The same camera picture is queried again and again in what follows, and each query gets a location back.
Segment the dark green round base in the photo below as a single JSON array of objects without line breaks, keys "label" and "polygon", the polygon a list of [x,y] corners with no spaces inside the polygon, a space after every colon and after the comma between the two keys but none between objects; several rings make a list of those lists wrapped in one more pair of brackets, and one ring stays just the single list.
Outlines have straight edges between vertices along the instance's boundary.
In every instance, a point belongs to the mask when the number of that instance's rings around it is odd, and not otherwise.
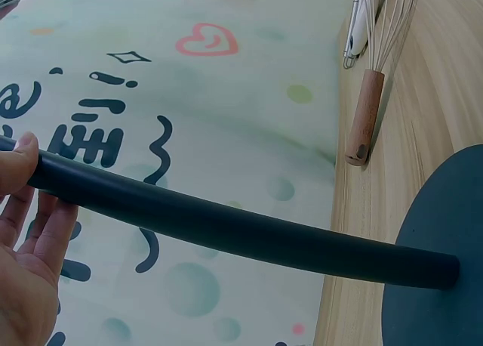
[{"label": "dark green round base", "polygon": [[396,244],[454,254],[452,290],[385,286],[384,346],[483,344],[483,145],[443,163],[425,183]]}]

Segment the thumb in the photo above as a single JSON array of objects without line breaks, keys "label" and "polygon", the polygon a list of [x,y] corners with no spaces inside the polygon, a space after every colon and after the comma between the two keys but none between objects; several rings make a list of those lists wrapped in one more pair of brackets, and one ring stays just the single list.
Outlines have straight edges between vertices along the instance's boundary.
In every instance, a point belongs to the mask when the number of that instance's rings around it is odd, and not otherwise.
[{"label": "thumb", "polygon": [[38,162],[38,141],[32,132],[18,140],[13,151],[0,152],[0,196],[16,193],[32,177]]}]

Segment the finger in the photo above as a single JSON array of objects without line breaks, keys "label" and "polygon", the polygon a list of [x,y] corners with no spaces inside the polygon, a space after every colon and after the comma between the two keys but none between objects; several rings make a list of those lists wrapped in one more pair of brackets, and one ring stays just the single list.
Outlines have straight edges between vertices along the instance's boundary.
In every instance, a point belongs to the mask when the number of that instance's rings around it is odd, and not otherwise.
[{"label": "finger", "polygon": [[54,212],[55,205],[57,204],[57,197],[52,196],[42,191],[38,192],[38,209],[37,215],[33,222],[32,229],[29,231],[29,236],[18,249],[19,254],[32,254],[35,244],[37,244],[38,238],[41,236],[44,227],[47,224],[48,219]]},{"label": "finger", "polygon": [[22,231],[23,222],[33,198],[33,187],[25,186],[10,195],[0,215],[0,245],[13,247]]},{"label": "finger", "polygon": [[37,167],[38,141],[33,133],[25,133],[15,147],[13,151],[0,152],[0,196],[24,187]]},{"label": "finger", "polygon": [[58,278],[66,255],[67,244],[77,219],[77,205],[57,200],[54,212],[35,244],[33,254],[42,260]]}]

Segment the pink dot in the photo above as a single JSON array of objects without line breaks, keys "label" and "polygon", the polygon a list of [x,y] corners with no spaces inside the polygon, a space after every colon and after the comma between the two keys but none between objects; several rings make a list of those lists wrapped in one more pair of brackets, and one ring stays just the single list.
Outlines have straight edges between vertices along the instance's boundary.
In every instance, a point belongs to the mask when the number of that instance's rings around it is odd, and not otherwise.
[{"label": "pink dot", "polygon": [[292,332],[297,336],[303,335],[305,333],[305,326],[302,323],[295,323],[292,326]]}]

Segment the rubber tube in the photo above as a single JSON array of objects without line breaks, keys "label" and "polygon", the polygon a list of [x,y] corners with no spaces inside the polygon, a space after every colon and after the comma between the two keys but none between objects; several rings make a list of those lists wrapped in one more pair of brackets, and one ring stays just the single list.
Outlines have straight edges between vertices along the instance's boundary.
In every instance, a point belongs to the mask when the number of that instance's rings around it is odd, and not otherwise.
[{"label": "rubber tube", "polygon": [[[0,150],[15,141],[0,136]],[[449,289],[453,255],[394,246],[221,205],[40,151],[29,185],[189,243],[286,267],[376,283]]]}]

